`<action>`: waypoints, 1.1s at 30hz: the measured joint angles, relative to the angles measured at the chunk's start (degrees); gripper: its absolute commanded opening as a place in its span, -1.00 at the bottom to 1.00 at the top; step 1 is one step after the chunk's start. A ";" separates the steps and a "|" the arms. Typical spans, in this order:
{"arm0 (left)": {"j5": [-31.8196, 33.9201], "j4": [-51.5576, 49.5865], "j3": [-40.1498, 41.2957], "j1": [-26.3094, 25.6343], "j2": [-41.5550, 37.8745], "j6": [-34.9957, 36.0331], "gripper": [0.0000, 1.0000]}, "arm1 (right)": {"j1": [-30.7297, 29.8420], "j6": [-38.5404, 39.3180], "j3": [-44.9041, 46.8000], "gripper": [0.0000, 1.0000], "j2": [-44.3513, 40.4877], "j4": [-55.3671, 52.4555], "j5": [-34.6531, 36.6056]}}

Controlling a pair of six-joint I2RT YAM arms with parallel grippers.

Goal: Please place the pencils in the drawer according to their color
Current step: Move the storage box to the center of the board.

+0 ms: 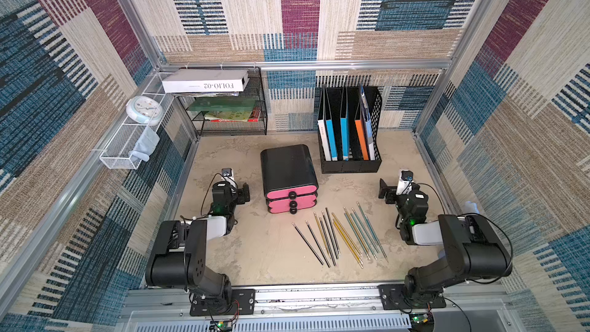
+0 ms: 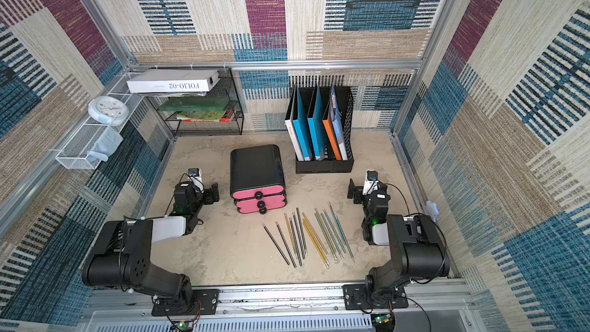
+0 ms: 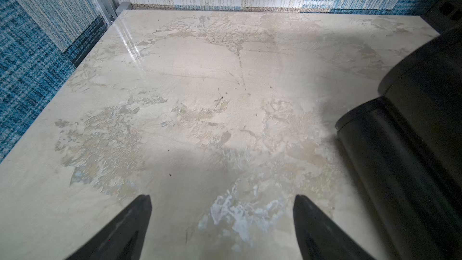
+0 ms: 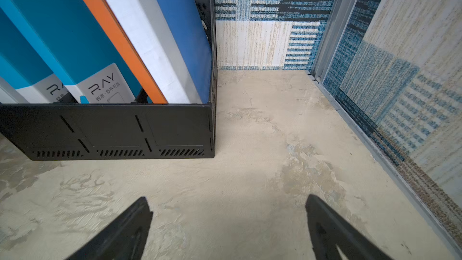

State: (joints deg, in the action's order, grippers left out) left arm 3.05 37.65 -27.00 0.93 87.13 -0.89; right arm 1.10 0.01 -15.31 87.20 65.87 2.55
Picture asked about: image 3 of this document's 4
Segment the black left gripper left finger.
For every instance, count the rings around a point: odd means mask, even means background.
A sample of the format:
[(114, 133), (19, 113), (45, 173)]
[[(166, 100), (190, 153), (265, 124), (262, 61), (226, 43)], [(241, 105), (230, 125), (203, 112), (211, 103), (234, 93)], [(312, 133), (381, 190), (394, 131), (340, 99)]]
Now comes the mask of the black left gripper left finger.
[(152, 213), (149, 195), (137, 196), (69, 260), (139, 260)]

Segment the black drawer cabinet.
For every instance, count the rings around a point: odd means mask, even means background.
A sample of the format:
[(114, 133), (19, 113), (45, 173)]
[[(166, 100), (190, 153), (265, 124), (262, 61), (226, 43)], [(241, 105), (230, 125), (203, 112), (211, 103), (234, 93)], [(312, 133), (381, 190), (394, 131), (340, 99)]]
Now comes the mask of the black drawer cabinet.
[(338, 137), (399, 256), (462, 257), (462, 29), (401, 60)]

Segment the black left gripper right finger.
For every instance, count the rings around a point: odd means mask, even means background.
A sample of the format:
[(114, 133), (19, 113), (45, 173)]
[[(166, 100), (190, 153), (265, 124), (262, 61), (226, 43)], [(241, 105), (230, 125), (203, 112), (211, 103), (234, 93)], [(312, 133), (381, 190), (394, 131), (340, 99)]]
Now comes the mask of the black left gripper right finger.
[(307, 196), (296, 195), (293, 218), (304, 260), (373, 259)]

